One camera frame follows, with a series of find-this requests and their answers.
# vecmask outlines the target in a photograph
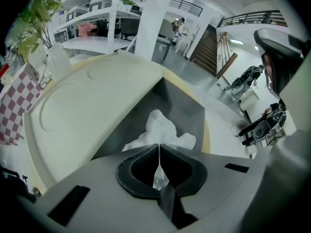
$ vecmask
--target pink object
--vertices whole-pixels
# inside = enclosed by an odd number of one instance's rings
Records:
[[[10,87],[0,94],[0,143],[17,145],[23,121],[24,111],[28,110],[43,90],[36,82],[34,68],[27,63],[23,70],[18,71]]]
[[[92,29],[96,29],[97,25],[93,25],[89,22],[81,23],[78,25],[79,30],[79,36],[85,37],[85,36],[95,36],[94,32],[91,32]]]

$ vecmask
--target black slot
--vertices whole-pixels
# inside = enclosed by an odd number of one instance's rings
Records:
[[[60,225],[66,226],[89,191],[88,187],[75,186],[48,216]]]
[[[235,165],[232,163],[226,164],[225,168],[229,168],[231,170],[235,170],[235,171],[242,172],[242,173],[247,173],[247,171],[249,170],[249,167],[247,166],[240,166],[240,165]]]

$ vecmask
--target potted plant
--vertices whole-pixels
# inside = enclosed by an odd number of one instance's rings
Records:
[[[127,10],[127,11],[131,11],[132,6],[137,5],[136,3],[134,3],[132,0],[121,0],[123,2],[123,7]]]
[[[52,47],[48,23],[60,8],[62,0],[31,0],[18,15],[8,37],[17,45],[17,52],[22,54],[24,62],[39,44],[47,49]]]

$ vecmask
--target gray floor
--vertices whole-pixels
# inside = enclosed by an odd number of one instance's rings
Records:
[[[166,47],[157,42],[152,60],[161,63],[165,50]],[[162,65],[174,72],[181,79],[205,91],[229,107],[236,114],[241,115],[241,110],[231,98],[230,92],[224,92],[222,90],[228,85],[226,81],[224,79],[216,80],[215,77],[197,64],[187,61],[182,56],[182,52],[175,53],[175,46],[171,46]]]

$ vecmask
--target person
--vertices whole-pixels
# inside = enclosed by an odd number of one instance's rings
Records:
[[[179,20],[175,20],[174,22],[171,23],[174,33],[178,33],[179,35],[181,35],[181,33],[179,32],[179,27],[183,25],[184,22],[185,22],[185,19],[180,18]]]
[[[238,100],[250,88],[253,81],[254,86],[257,85],[257,79],[260,77],[262,71],[263,65],[259,65],[259,67],[251,66],[241,77],[237,78],[232,85],[227,86],[224,90],[237,89],[243,85],[242,90],[233,95],[233,97]]]
[[[271,113],[275,113],[277,117],[276,118],[268,117],[269,115],[272,115]],[[261,122],[265,120],[267,120],[268,124],[272,127],[275,126],[277,122],[279,123],[279,127],[282,128],[284,126],[284,123],[286,121],[286,106],[283,100],[280,100],[278,103],[270,104],[270,107],[268,107],[264,111],[264,113],[262,113],[262,117],[256,120],[255,122],[249,124],[244,129],[242,129],[241,132],[237,135],[237,137],[241,137],[244,134],[247,134],[248,132],[254,130]],[[250,138],[243,141],[242,144],[248,145],[253,141],[254,141],[254,138],[253,136],[251,136]]]

